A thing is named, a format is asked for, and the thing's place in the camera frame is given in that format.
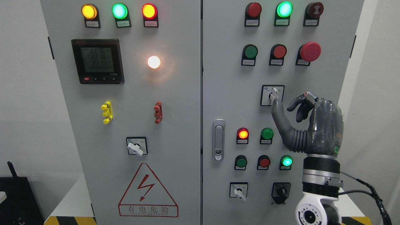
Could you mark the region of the gray robotic hand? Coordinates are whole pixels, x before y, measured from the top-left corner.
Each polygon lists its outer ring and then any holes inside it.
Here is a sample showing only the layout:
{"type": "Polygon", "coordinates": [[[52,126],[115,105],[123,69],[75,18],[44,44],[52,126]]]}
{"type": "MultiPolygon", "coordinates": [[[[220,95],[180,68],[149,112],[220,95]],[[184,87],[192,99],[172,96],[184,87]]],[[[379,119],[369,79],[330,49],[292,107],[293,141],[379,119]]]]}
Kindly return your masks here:
{"type": "Polygon", "coordinates": [[[310,118],[307,130],[297,130],[291,126],[281,101],[275,99],[272,104],[272,117],[284,146],[289,151],[308,155],[338,155],[344,131],[340,107],[335,102],[318,98],[309,91],[295,98],[287,110],[291,112],[296,107],[297,122],[310,118]]]}

